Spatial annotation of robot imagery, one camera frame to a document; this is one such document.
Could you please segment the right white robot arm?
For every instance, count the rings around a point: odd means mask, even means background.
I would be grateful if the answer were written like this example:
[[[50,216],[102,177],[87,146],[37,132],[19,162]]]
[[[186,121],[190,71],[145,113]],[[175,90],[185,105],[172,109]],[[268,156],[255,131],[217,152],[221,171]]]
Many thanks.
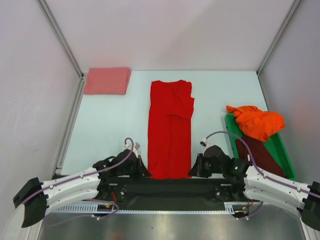
[[[284,209],[299,217],[310,228],[320,229],[320,184],[291,181],[255,166],[242,158],[231,158],[211,145],[197,155],[189,171],[191,177],[209,178],[221,173],[234,184],[231,196],[242,201],[245,197]]]

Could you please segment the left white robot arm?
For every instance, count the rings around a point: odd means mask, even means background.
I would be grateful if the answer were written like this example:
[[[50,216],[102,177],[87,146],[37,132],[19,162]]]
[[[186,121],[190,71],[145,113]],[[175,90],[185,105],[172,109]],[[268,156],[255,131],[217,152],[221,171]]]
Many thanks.
[[[13,197],[15,207],[23,206],[22,228],[41,221],[50,212],[82,200],[105,200],[110,195],[108,179],[129,176],[131,179],[151,177],[140,155],[125,149],[74,175],[54,180],[28,180]]]

